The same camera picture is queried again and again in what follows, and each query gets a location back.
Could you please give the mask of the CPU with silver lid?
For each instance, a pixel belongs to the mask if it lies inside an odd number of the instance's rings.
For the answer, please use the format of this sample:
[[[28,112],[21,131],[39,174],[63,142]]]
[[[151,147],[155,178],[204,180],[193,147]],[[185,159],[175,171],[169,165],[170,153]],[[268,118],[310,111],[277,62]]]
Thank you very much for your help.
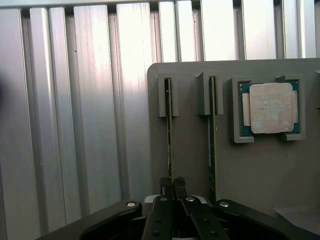
[[[240,134],[300,132],[298,81],[239,84]]]

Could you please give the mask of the grey parts rack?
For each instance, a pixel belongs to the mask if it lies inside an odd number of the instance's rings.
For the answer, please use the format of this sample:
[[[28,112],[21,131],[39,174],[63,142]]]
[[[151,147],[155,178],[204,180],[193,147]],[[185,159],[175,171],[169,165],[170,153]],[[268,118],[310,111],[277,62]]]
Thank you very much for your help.
[[[216,200],[302,216],[320,206],[320,58],[155,63],[147,71],[152,181],[169,176],[165,79],[171,79],[173,178],[211,200],[209,77],[215,96]],[[299,133],[241,135],[239,84],[298,81]]]

